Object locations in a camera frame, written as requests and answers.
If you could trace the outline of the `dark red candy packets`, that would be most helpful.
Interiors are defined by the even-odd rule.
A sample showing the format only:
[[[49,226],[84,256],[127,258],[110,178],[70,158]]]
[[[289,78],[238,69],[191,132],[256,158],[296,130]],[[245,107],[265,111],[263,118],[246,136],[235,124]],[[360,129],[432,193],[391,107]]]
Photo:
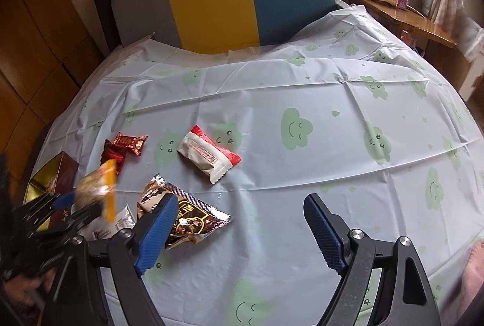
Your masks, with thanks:
[[[106,140],[104,142],[100,164],[103,165],[110,162],[115,167],[116,174],[119,175],[127,156],[142,156],[148,138],[148,135],[128,136],[118,132],[112,141]]]

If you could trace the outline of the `gold tin box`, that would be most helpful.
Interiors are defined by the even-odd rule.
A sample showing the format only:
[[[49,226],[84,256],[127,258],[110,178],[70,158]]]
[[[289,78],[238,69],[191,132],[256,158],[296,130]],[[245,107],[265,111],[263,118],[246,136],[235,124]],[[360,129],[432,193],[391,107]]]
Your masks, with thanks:
[[[64,150],[51,158],[30,178],[23,204],[37,201],[45,194],[64,195],[74,187],[75,175],[79,164]],[[32,231],[29,236],[36,232],[53,229],[64,223],[71,214],[71,206],[63,209],[55,209],[47,213],[47,218],[41,221],[41,216],[34,217],[30,222]]]

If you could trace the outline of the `light cloud-print tablecloth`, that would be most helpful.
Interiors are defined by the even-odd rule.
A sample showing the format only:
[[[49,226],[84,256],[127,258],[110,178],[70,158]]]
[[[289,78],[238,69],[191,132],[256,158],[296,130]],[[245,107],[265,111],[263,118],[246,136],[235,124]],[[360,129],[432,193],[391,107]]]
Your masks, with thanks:
[[[241,162],[211,184],[178,145],[198,125]],[[149,38],[111,54],[37,159],[95,170],[118,132],[148,135],[117,184],[135,207],[159,173],[232,221],[163,252],[144,281],[168,325],[315,325],[335,287],[303,217],[318,193],[370,237],[408,236],[443,324],[483,237],[483,135],[452,85],[361,6],[291,41],[199,55]]]

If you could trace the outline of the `white red snack packet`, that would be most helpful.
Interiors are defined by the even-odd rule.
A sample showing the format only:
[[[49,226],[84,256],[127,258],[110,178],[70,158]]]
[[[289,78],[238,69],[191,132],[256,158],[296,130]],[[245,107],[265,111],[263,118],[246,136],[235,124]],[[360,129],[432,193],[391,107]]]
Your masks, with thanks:
[[[241,162],[238,154],[218,146],[198,125],[187,132],[177,151],[206,174],[211,184],[216,184]]]

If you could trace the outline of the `patterned curtain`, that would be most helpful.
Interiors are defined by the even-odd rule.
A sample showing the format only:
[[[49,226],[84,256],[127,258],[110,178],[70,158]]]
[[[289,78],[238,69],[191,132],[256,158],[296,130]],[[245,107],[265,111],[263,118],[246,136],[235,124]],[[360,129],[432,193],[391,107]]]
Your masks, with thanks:
[[[470,0],[423,0],[423,13],[457,42],[464,58],[474,63],[483,53],[483,26],[468,13]]]

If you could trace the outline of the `wooden side table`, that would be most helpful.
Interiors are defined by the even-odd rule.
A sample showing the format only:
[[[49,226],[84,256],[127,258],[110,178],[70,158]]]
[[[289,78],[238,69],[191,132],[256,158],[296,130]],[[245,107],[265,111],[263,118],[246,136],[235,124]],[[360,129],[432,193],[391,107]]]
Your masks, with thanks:
[[[398,38],[403,31],[412,37],[425,39],[424,58],[432,64],[458,91],[469,72],[470,63],[457,47],[457,41],[431,20],[412,11],[400,10],[372,0],[348,0],[364,5],[373,17]]]

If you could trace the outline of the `brown gold chocolate packet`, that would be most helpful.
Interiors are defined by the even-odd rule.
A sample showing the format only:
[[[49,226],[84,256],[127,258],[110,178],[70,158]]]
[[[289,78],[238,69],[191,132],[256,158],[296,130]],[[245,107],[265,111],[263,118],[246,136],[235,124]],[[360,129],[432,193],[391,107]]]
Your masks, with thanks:
[[[178,200],[178,214],[166,240],[166,249],[185,242],[197,244],[232,220],[230,214],[178,188],[159,173],[151,178],[137,202],[138,218],[154,212],[164,195],[174,195]]]

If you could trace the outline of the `nut bar orange packet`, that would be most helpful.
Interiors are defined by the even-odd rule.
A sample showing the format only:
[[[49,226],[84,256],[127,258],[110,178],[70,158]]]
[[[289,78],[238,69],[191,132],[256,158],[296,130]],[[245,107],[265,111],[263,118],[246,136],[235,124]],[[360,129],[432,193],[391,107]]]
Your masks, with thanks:
[[[116,216],[116,180],[115,160],[107,160],[81,178],[75,188],[74,210],[81,210],[92,203],[100,203],[102,217],[108,223],[113,223]]]

